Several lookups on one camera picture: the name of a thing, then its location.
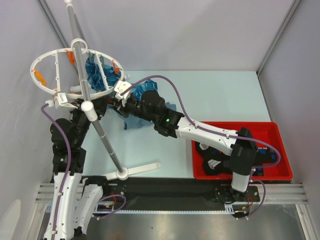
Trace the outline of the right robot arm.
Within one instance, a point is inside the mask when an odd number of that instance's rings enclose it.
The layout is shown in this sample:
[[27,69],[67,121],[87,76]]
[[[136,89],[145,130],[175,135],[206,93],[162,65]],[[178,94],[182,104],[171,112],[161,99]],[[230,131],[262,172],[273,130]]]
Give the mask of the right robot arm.
[[124,118],[132,115],[152,123],[154,130],[164,137],[205,144],[229,156],[224,166],[232,172],[230,194],[237,201],[248,196],[257,145],[247,128],[228,130],[193,120],[168,108],[156,90],[144,92],[141,99],[130,94],[126,103],[112,97],[109,105]]

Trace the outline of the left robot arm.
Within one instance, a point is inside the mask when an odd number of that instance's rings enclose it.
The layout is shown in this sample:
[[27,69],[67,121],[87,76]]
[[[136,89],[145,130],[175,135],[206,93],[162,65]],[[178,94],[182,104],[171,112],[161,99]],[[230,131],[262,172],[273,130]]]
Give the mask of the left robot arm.
[[50,218],[43,239],[85,240],[95,208],[99,200],[109,197],[110,187],[105,176],[90,176],[84,184],[80,201],[76,202],[86,158],[82,143],[91,122],[80,109],[79,100],[71,111],[70,120],[53,119],[46,112],[49,105],[46,102],[41,107],[41,112],[51,121],[54,192]]

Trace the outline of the white round clip hanger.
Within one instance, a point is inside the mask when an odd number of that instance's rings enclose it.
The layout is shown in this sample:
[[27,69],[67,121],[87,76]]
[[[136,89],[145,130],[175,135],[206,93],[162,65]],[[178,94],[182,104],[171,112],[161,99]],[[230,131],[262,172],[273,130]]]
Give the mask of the white round clip hanger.
[[[73,51],[75,64],[71,65],[65,50]],[[95,91],[88,83],[88,75],[85,64],[89,56],[94,57],[94,61],[99,66],[100,74],[106,88],[105,91]],[[31,64],[29,72],[33,83],[50,96],[58,92],[65,93],[68,101],[73,99],[84,99],[85,94],[89,95],[91,100],[109,95],[114,92],[114,86],[107,84],[107,77],[104,74],[99,56],[103,56],[104,64],[113,66],[115,61],[120,70],[121,77],[118,81],[126,81],[127,76],[122,65],[113,57],[100,51],[88,48],[86,41],[82,38],[75,38],[71,41],[71,46],[48,51],[38,56]],[[47,82],[43,86],[35,77],[32,69],[38,70]]]

